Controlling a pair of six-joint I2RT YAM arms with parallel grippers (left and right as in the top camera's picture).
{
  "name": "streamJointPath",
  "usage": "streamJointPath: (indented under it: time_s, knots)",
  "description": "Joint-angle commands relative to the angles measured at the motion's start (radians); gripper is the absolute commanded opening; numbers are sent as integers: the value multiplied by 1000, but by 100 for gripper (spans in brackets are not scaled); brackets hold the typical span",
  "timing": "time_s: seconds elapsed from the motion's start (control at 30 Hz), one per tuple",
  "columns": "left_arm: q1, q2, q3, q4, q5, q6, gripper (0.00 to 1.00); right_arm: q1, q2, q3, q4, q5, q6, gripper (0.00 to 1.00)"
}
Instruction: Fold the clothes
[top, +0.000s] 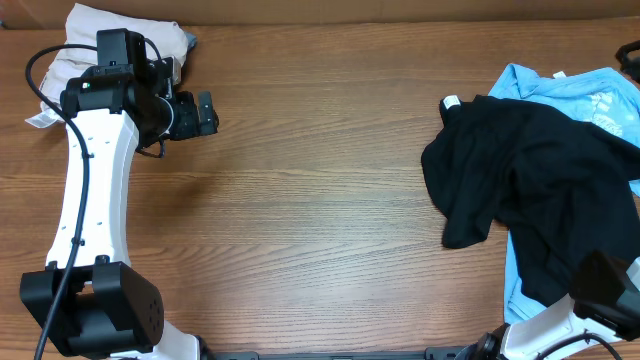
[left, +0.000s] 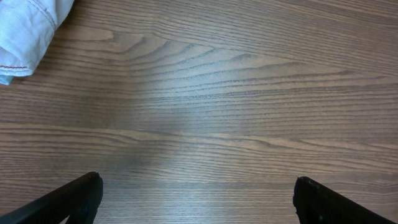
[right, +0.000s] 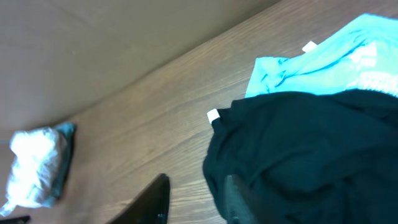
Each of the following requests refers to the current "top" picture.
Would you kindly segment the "black t-shirt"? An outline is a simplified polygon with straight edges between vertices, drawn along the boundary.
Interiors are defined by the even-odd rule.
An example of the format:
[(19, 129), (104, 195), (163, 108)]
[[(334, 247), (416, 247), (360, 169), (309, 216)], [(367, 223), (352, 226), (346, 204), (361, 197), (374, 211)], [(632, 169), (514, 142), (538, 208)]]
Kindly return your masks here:
[(639, 149), (544, 104), (491, 96), (440, 105), (443, 128), (421, 155), (442, 244), (487, 239), (493, 221), (511, 233), (522, 293), (550, 306), (568, 293), (595, 250), (633, 261), (639, 214), (630, 184)]

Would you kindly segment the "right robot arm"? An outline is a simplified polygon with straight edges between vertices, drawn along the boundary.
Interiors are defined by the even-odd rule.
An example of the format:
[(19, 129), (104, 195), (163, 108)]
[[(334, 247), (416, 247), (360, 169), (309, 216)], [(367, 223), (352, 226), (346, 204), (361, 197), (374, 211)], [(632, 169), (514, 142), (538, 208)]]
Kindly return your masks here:
[(440, 110), (422, 166), (443, 244), (465, 248), (505, 224), (521, 290), (541, 306), (468, 357), (561, 359), (635, 339), (638, 91), (610, 68), (540, 79), (511, 64), (487, 95), (449, 96)]

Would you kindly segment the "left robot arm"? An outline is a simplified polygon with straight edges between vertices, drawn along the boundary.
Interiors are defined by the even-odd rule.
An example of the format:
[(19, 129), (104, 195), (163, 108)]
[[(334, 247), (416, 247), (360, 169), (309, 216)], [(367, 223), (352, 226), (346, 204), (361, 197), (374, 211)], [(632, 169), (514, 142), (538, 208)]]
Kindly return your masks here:
[(41, 334), (66, 357), (209, 359), (199, 336), (165, 317), (159, 290), (131, 266), (128, 182), (135, 155), (153, 145), (213, 135), (209, 92), (177, 90), (179, 63), (147, 56), (150, 39), (101, 30), (97, 62), (69, 80), (54, 111), (65, 122), (68, 168), (59, 227), (41, 271), (26, 273), (20, 299)]

